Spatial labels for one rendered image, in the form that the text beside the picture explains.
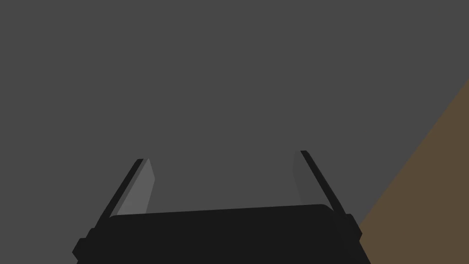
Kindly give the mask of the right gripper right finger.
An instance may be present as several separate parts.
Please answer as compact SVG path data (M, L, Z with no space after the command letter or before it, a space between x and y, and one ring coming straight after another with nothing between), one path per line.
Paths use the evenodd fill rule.
M323 204L340 215L346 214L338 197L308 151L294 152L293 177L300 204Z

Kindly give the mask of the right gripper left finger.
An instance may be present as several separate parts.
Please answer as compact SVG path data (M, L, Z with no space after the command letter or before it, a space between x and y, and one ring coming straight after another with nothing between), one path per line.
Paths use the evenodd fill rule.
M96 227L116 215L141 215L147 212L155 183L150 159L137 159L100 215Z

